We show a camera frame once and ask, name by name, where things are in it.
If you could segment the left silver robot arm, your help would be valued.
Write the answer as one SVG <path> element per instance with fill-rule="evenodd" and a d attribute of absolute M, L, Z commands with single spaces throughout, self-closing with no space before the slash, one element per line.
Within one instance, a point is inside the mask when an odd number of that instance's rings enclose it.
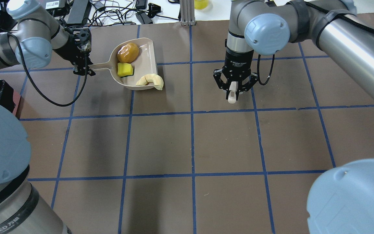
<path fill-rule="evenodd" d="M 89 68 L 91 33 L 68 29 L 36 0 L 10 0 L 7 13 L 17 21 L 16 32 L 0 33 L 0 70 L 21 65 L 37 92 L 58 107 L 71 106 L 50 100 L 37 88 L 29 69 L 47 66 L 55 51 L 74 65 L 74 74 L 95 75 Z M 16 118 L 20 96 L 0 80 L 0 234 L 71 234 L 70 228 L 51 209 L 28 181 L 31 146 Z"/>

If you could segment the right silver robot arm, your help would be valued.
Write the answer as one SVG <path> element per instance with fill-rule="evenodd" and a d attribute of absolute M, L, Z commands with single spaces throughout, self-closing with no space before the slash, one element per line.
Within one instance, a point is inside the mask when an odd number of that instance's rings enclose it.
<path fill-rule="evenodd" d="M 255 84 L 253 53 L 275 55 L 288 43 L 311 39 L 374 99 L 374 29 L 357 18 L 352 0 L 233 0 L 223 68 L 217 86 L 233 104 Z M 311 234 L 374 234 L 374 158 L 330 169 L 314 181 L 307 197 Z"/>

